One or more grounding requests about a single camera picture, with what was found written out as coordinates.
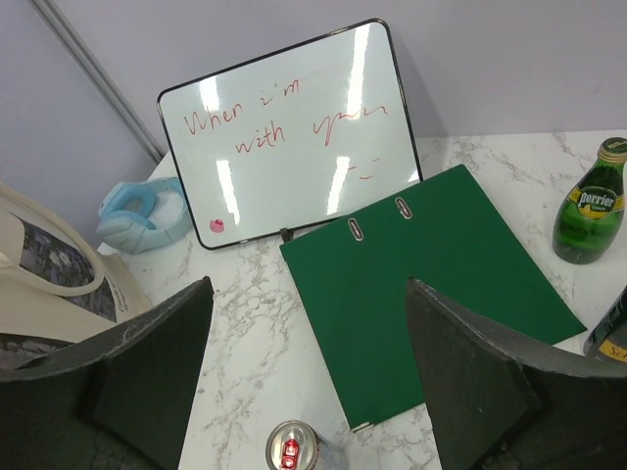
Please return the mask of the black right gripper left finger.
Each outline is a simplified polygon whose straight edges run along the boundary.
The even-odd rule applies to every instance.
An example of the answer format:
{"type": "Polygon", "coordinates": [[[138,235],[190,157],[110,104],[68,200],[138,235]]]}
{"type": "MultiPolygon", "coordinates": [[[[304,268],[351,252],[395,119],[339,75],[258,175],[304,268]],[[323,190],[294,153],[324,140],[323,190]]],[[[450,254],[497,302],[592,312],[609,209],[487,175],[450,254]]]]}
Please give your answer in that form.
{"type": "Polygon", "coordinates": [[[177,468],[213,306],[204,277],[109,330],[2,370],[2,468],[177,468]]]}

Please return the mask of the green Perrier bottle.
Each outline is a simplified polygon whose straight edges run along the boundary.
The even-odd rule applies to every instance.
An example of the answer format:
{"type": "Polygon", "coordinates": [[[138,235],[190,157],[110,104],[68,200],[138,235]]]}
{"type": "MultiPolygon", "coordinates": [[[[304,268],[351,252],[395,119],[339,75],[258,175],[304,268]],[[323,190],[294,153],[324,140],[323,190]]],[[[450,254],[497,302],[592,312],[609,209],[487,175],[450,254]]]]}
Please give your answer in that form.
{"type": "Polygon", "coordinates": [[[555,218],[553,249],[561,259],[592,263],[613,243],[625,213],[625,164],[626,139],[604,140],[595,163],[569,191],[555,218]]]}

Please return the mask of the left aluminium frame post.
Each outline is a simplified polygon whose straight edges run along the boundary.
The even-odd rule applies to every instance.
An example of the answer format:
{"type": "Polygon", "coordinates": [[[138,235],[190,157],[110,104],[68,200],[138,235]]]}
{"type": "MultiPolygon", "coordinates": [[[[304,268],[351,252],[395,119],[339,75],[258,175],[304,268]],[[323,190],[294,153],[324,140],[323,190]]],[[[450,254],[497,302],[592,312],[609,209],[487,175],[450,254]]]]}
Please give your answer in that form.
{"type": "Polygon", "coordinates": [[[30,4],[55,34],[70,56],[89,78],[127,130],[152,161],[158,164],[166,154],[146,124],[123,96],[113,79],[97,60],[70,20],[55,1],[31,0],[30,4]]]}

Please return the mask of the black yellow label can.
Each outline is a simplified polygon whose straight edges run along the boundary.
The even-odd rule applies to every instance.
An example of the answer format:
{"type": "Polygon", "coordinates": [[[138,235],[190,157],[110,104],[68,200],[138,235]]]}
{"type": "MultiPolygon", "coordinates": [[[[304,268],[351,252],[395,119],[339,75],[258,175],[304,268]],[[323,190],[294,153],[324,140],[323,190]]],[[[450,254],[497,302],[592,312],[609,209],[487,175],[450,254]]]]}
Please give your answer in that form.
{"type": "Polygon", "coordinates": [[[583,352],[599,360],[627,361],[627,287],[605,313],[586,339],[583,352]]]}

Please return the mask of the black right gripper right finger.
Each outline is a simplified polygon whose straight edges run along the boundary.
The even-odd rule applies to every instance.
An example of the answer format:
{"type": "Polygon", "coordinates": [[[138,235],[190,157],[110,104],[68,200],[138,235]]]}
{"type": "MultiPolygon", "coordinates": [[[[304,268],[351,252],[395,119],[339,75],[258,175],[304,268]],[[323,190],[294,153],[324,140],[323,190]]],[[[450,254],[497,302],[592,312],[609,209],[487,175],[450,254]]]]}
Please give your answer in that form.
{"type": "Polygon", "coordinates": [[[413,278],[406,315],[442,468],[625,468],[625,365],[534,340],[413,278]]]}

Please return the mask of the small white whiteboard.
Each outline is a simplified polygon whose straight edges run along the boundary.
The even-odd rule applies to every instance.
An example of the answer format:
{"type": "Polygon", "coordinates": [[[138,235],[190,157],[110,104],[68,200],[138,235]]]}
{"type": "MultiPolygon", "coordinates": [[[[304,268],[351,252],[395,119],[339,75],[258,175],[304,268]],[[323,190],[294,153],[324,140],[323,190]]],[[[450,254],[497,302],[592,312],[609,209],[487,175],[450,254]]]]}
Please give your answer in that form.
{"type": "Polygon", "coordinates": [[[422,177],[380,19],[174,85],[157,107],[208,250],[341,217],[422,177]]]}

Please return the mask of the beige canvas tote bag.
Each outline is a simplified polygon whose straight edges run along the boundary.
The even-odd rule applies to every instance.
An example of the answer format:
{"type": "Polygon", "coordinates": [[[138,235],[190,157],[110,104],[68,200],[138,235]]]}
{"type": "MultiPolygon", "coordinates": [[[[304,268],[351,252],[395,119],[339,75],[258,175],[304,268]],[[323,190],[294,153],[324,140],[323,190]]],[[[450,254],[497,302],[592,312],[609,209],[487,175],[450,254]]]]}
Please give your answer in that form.
{"type": "Polygon", "coordinates": [[[2,369],[23,367],[150,307],[119,256],[99,254],[54,212],[2,186],[2,369]]]}

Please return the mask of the silver blue energy drink can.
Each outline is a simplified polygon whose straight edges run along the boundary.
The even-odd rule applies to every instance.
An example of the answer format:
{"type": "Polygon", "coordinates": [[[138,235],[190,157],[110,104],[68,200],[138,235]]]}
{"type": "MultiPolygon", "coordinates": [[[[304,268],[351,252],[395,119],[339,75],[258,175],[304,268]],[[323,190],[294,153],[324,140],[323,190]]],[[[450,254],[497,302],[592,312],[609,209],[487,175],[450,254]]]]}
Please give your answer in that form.
{"type": "Polygon", "coordinates": [[[346,470],[346,451],[331,444],[312,426],[291,420],[280,423],[269,434],[265,461],[274,470],[346,470]]]}

